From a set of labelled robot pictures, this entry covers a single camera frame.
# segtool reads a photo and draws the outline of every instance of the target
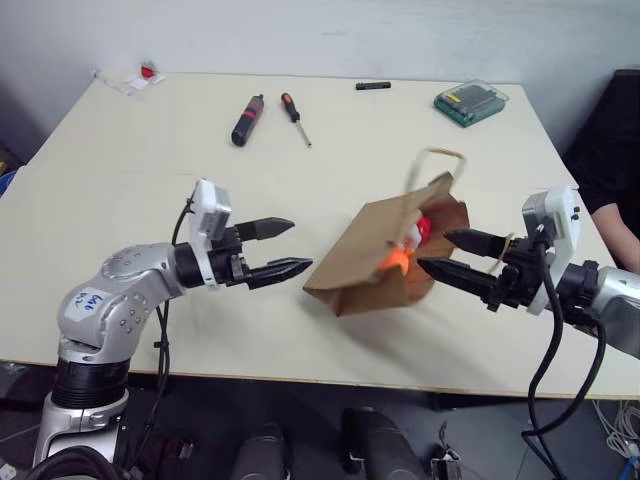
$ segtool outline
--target gray floor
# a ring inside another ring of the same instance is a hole
[[[0,395],[17,376],[0,367]],[[149,391],[133,392],[130,417],[142,422],[152,396]],[[336,459],[338,425],[344,408],[366,406],[395,421],[422,458],[437,442],[438,429],[446,420],[448,441],[463,458],[464,479],[551,478],[520,438],[520,431],[528,426],[526,405],[434,412],[426,407],[428,400],[426,394],[410,391],[174,378],[158,427],[180,429],[196,440],[194,457],[182,478],[225,479],[243,438],[266,422],[277,422],[291,439],[294,479],[356,480],[362,477],[344,474]],[[541,402],[543,421],[563,405],[561,401]],[[615,405],[606,408],[613,412]],[[547,438],[571,480],[616,479],[624,468],[623,459],[605,446],[590,403]]]

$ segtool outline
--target table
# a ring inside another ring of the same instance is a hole
[[[453,194],[467,202],[472,227],[496,234],[524,232],[520,208],[532,193],[574,183],[520,86],[501,86],[510,97],[505,110],[462,129],[431,104],[453,84],[394,81],[389,90],[356,92],[354,83],[171,74],[137,100],[94,82],[0,201],[0,358],[53,364],[64,294],[116,250],[168,241],[198,177],[230,190],[234,223],[296,222],[276,239],[247,244],[252,266],[286,256],[321,260],[362,204],[401,193],[425,146],[468,157]],[[284,91],[296,100],[311,149],[282,110]],[[230,132],[259,93],[264,114],[248,144],[235,147]],[[446,157],[434,158],[424,182],[452,169]],[[612,264],[587,215],[582,231],[574,262]],[[489,264],[459,251],[453,258]],[[548,344],[549,312],[494,314],[438,284],[411,308],[335,318],[302,291],[312,269],[252,292],[200,288],[173,302],[173,372],[526,395]],[[150,322],[134,371],[155,371],[158,334]],[[540,396],[573,396],[594,351],[593,338],[566,328]],[[590,396],[640,398],[634,378],[640,362],[608,348]]]

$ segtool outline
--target brown paper bag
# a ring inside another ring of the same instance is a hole
[[[466,205],[449,193],[452,184],[452,175],[445,173],[420,190],[367,203],[304,290],[337,316],[411,305],[423,298],[434,280],[417,264],[417,258],[449,257],[454,246],[442,234],[469,228]],[[420,212],[432,222],[431,236],[411,256],[407,275],[402,275],[400,267],[379,272],[378,266],[402,241]]]

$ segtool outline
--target person's arm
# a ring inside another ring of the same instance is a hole
[[[611,253],[627,270],[640,275],[640,240],[622,221],[618,205],[604,205],[591,217]]]

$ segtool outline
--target screwdriver shaft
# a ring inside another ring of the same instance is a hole
[[[304,131],[304,128],[302,128],[302,124],[300,123],[300,121],[296,122],[296,126],[298,127],[298,131],[300,132],[300,135],[302,135],[302,138],[307,144],[307,147],[311,148],[311,140],[309,140],[309,137],[307,137],[307,133]]]

